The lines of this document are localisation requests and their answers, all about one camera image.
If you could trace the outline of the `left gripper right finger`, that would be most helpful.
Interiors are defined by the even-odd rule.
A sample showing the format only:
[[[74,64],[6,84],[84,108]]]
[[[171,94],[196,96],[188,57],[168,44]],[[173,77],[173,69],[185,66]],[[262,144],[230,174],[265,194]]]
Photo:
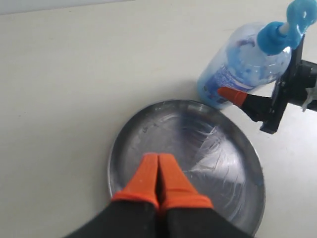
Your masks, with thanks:
[[[162,203],[171,238],[250,238],[213,208],[212,201],[200,194],[182,172],[172,154],[158,156]]]

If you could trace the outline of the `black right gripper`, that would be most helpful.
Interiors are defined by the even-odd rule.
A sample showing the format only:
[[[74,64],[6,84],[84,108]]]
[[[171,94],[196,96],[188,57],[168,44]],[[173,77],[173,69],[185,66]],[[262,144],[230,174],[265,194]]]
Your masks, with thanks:
[[[276,133],[287,105],[303,106],[308,98],[307,89],[317,85],[317,64],[302,59],[303,46],[304,39],[292,50],[288,68],[276,81],[271,98],[228,87],[220,87],[218,95],[240,108],[252,121],[264,121],[261,131]]]

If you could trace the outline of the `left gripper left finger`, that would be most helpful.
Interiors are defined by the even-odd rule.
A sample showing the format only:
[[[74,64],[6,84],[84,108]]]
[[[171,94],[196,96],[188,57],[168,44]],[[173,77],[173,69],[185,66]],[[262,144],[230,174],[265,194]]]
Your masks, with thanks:
[[[145,154],[126,187],[94,219],[69,238],[154,238],[159,203],[156,196],[158,154]]]

